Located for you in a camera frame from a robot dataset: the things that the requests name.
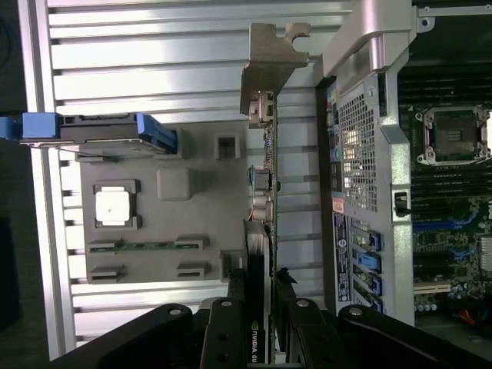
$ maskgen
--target motherboard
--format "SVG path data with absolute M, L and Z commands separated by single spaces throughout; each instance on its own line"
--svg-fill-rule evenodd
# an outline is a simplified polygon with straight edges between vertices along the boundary
M 492 286 L 489 112 L 480 105 L 401 105 L 411 143 L 414 309 L 480 301 Z

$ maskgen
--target screw hole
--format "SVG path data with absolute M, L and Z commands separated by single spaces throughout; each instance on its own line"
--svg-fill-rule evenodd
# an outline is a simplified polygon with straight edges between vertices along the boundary
M 334 362 L 333 355 L 332 354 L 324 354 L 323 355 L 323 361 L 325 363 L 333 363 Z
M 217 361 L 219 363 L 227 363 L 229 360 L 229 355 L 227 354 L 219 354 L 217 355 Z
M 325 342 L 327 340 L 327 337 L 324 334 L 316 334 L 314 338 L 316 338 L 316 341 L 320 342 Z

